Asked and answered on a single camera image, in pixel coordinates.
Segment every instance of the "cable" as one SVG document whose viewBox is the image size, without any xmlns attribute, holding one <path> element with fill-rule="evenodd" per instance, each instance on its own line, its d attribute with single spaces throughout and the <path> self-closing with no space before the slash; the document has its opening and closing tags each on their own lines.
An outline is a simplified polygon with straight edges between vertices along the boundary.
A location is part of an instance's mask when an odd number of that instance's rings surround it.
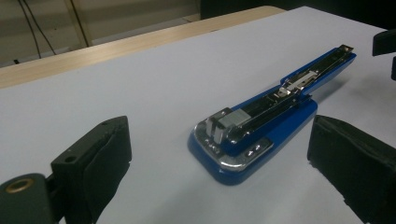
<svg viewBox="0 0 396 224">
<path fill-rule="evenodd" d="M 201 4 L 201 1 L 195 0 L 195 7 L 196 7 L 196 9 L 197 9 L 198 14 L 201 13 L 201 6 L 200 6 L 200 4 Z"/>
<path fill-rule="evenodd" d="M 54 55 L 56 55 L 55 50 L 53 50 L 52 45 L 50 44 L 49 40 L 47 39 L 47 37 L 44 35 L 43 31 L 41 30 L 40 26 L 38 25 L 37 20 L 35 19 L 35 15 L 33 15 L 32 10 L 30 9 L 29 5 L 26 3 L 25 0 L 22 0 L 23 3 L 26 5 L 27 9 L 30 12 L 30 15 L 32 16 L 33 21 L 35 22 L 35 26 L 37 26 L 38 31 L 40 31 L 40 33 L 43 35 L 44 39 L 47 41 L 47 44 L 49 45 L 50 50 L 52 51 L 52 53 Z"/>
<path fill-rule="evenodd" d="M 35 48 L 37 49 L 38 58 L 41 58 L 40 48 L 38 47 L 37 39 L 35 38 L 35 31 L 33 30 L 32 24 L 30 23 L 29 18 L 27 17 L 26 11 L 22 5 L 21 0 L 18 0 L 18 3 L 20 3 L 20 6 L 23 11 L 23 15 L 25 16 L 25 19 L 26 19 L 27 23 L 29 24 L 30 32 L 32 33 L 33 39 L 35 40 Z"/>
<path fill-rule="evenodd" d="M 74 13 L 75 13 L 75 15 L 76 15 L 76 19 L 77 19 L 77 22 L 78 22 L 78 27 L 79 27 L 79 29 L 80 29 L 80 31 L 81 31 L 81 33 L 82 33 L 82 37 L 84 38 L 85 46 L 86 46 L 86 47 L 89 47 L 89 46 L 90 46 L 90 42 L 88 41 L 88 38 L 87 38 L 87 36 L 86 36 L 86 34 L 85 34 L 84 29 L 82 28 L 81 19 L 79 18 L 79 15 L 78 15 L 78 13 L 77 13 L 77 9 L 76 9 L 76 6 L 75 6 L 75 4 L 74 4 L 74 1 L 71 0 L 71 1 L 70 1 L 70 4 L 71 4 L 71 6 L 72 6 L 72 8 L 73 8 L 73 11 L 74 11 Z"/>
</svg>

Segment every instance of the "white tabletop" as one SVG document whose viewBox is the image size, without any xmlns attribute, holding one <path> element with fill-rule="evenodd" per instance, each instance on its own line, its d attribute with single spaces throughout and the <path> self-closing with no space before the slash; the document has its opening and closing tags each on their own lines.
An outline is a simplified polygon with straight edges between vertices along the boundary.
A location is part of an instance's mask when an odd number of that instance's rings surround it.
<svg viewBox="0 0 396 224">
<path fill-rule="evenodd" d="M 241 185 L 216 182 L 188 151 L 200 120 L 274 86 L 342 44 L 358 55 L 313 92 L 318 114 L 396 147 L 394 54 L 382 29 L 309 7 L 0 90 L 0 182 L 50 162 L 103 120 L 129 118 L 133 160 L 99 223 L 361 223 L 306 159 L 312 121 Z"/>
</svg>

